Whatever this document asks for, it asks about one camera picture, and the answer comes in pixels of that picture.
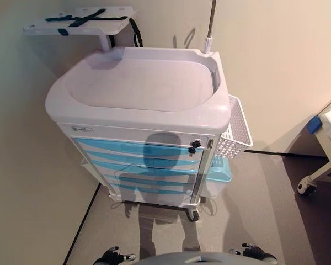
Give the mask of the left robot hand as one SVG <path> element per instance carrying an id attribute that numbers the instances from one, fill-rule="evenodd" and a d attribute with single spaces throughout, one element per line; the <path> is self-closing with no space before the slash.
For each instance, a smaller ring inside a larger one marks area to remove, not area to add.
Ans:
<path id="1" fill-rule="evenodd" d="M 108 249 L 104 254 L 102 254 L 101 257 L 95 260 L 93 264 L 113 265 L 113 264 L 121 264 L 123 262 L 131 262 L 136 259 L 135 254 L 123 255 L 118 253 L 118 249 L 119 248 L 117 246 Z"/>

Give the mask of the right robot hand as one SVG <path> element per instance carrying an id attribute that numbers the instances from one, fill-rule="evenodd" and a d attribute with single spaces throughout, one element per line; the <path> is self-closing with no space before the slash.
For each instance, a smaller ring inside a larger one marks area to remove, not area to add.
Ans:
<path id="1" fill-rule="evenodd" d="M 241 248 L 230 248 L 228 252 L 233 255 L 257 259 L 269 264 L 278 264 L 278 260 L 274 255 L 265 252 L 261 247 L 251 243 L 243 243 L 241 244 Z"/>

